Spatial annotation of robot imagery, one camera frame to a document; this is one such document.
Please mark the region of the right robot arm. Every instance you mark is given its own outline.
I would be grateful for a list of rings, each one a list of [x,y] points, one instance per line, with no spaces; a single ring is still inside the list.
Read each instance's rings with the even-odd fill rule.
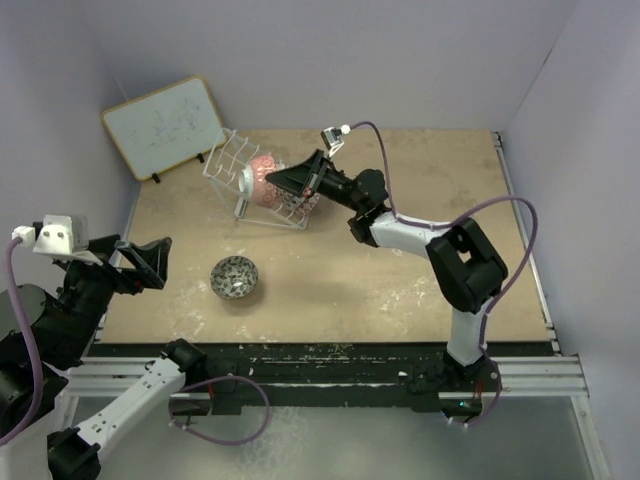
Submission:
[[[456,391],[467,391],[479,381],[484,314],[501,292],[508,269],[474,219],[447,226],[402,218],[391,209],[382,171],[365,169],[350,178],[321,150],[300,164],[267,174],[266,181],[295,197],[319,194],[352,210],[348,225],[361,244],[427,259],[452,307],[446,383]]]

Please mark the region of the brown patterned bowl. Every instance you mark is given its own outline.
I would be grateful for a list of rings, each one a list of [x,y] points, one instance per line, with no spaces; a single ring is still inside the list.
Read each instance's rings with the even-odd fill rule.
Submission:
[[[296,209],[296,197],[283,189],[276,189],[276,200],[283,208],[287,210]]]

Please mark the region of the red patterned bowl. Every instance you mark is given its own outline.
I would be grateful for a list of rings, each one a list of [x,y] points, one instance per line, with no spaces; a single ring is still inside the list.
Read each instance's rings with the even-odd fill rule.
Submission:
[[[311,211],[314,209],[314,207],[317,205],[319,199],[320,199],[320,195],[319,194],[314,194],[311,197],[303,199],[301,201],[301,203],[298,205],[296,211],[301,216],[309,215],[311,213]]]

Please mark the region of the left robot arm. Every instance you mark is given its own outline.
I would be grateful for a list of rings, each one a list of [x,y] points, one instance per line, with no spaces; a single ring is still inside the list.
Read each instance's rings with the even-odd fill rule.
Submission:
[[[57,294],[34,302],[11,283],[2,300],[20,327],[1,341],[1,476],[4,479],[95,479],[116,444],[150,410],[179,389],[194,392],[206,378],[205,354],[184,339],[168,343],[143,376],[76,427],[50,429],[63,373],[82,364],[114,295],[163,289],[172,246],[165,237],[143,246],[110,235],[89,242],[98,259],[60,260]]]

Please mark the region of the white wire dish rack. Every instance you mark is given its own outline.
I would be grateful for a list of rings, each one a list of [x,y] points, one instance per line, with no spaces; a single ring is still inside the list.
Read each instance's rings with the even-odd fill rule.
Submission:
[[[304,230],[309,215],[300,216],[283,208],[277,201],[271,208],[259,207],[244,199],[239,192],[238,179],[241,171],[253,157],[265,154],[271,153],[239,135],[237,131],[224,128],[208,155],[203,176],[236,220],[261,226]],[[273,157],[286,167],[281,159]]]

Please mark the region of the grey leaf bowl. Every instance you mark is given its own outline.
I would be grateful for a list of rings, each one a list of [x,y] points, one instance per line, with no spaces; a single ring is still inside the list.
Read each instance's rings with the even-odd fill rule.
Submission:
[[[266,180],[270,173],[285,167],[277,162],[271,154],[253,157],[241,171],[238,179],[239,192],[244,199],[263,208],[275,205],[278,193],[277,187]]]
[[[255,289],[258,279],[258,269],[249,258],[229,256],[213,267],[210,286],[218,297],[234,300],[249,295]]]

